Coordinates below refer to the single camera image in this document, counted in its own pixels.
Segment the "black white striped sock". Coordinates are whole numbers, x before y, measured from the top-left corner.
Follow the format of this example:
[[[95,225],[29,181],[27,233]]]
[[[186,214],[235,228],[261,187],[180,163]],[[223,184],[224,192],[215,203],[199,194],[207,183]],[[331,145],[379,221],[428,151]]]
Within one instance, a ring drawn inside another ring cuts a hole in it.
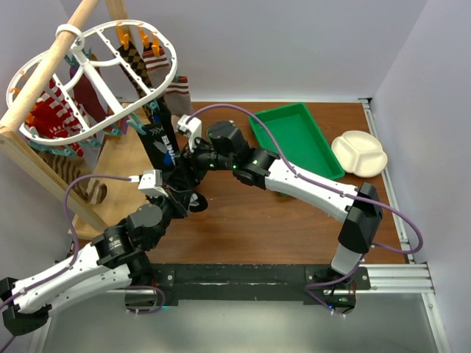
[[[179,117],[177,120],[175,120],[175,119],[172,120],[172,126],[174,127],[175,135],[182,135],[177,131],[177,122],[181,117]],[[190,115],[190,118],[193,118],[193,117],[196,117],[195,112],[193,112],[193,114]],[[189,143],[190,150],[193,151],[194,147],[196,146],[196,138],[194,140],[187,140],[185,145],[187,143]],[[184,182],[179,182],[176,186],[171,186],[171,185],[166,184],[164,182],[165,187],[172,187],[172,188],[175,188],[175,189],[178,189],[178,190],[192,190],[193,191],[192,200],[191,200],[191,203],[189,205],[189,212],[193,212],[193,213],[202,212],[203,210],[205,210],[208,207],[208,202],[207,202],[206,198],[196,190],[197,187],[200,184],[201,183],[199,183],[199,184],[185,184]]]

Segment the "black blue logo sock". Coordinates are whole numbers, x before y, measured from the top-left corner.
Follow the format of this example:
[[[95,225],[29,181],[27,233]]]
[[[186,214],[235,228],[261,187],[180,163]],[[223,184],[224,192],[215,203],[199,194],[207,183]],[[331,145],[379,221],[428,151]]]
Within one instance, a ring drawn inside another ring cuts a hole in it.
[[[145,134],[139,138],[152,167],[162,171],[166,184],[176,186],[182,182],[184,172],[171,113],[164,103],[159,103],[152,111],[152,121],[145,124],[143,130]]]

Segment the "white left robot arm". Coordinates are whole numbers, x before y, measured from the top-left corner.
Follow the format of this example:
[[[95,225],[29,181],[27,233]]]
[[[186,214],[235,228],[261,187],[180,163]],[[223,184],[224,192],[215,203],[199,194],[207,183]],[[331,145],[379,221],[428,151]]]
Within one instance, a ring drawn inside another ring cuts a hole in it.
[[[42,327],[61,309],[100,292],[152,281],[146,252],[155,248],[174,218],[184,218],[199,201],[192,190],[170,190],[149,197],[115,226],[70,257],[25,279],[1,281],[1,314],[14,336]]]

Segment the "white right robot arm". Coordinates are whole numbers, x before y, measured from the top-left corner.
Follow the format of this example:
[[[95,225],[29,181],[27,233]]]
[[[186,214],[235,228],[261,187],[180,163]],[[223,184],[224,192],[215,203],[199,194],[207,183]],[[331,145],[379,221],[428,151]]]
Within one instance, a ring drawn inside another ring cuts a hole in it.
[[[177,122],[177,131],[188,139],[184,157],[197,177],[207,171],[232,171],[245,185],[292,196],[341,222],[327,278],[338,289],[354,280],[353,269],[369,251],[383,217],[373,185],[357,188],[336,183],[292,165],[276,152],[252,148],[230,121],[210,126],[203,139],[202,122],[184,116]]]

